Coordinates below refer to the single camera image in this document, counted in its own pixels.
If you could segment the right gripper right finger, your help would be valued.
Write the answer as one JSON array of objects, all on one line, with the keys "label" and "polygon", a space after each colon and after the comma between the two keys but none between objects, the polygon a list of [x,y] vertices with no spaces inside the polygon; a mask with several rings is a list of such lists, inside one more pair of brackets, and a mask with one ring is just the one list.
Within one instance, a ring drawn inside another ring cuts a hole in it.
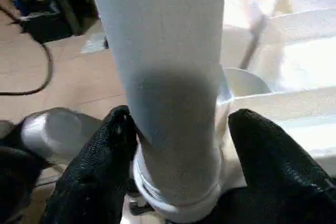
[{"label": "right gripper right finger", "polygon": [[219,223],[335,223],[331,176],[278,124],[249,109],[228,118],[247,184],[245,204],[219,204]]}]

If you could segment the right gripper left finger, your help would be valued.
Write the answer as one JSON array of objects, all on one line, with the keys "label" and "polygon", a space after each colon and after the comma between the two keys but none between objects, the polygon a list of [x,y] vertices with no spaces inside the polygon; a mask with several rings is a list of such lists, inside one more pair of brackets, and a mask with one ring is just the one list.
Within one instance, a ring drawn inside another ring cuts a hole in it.
[{"label": "right gripper left finger", "polygon": [[44,223],[120,223],[137,148],[126,105],[113,108],[58,179]]}]

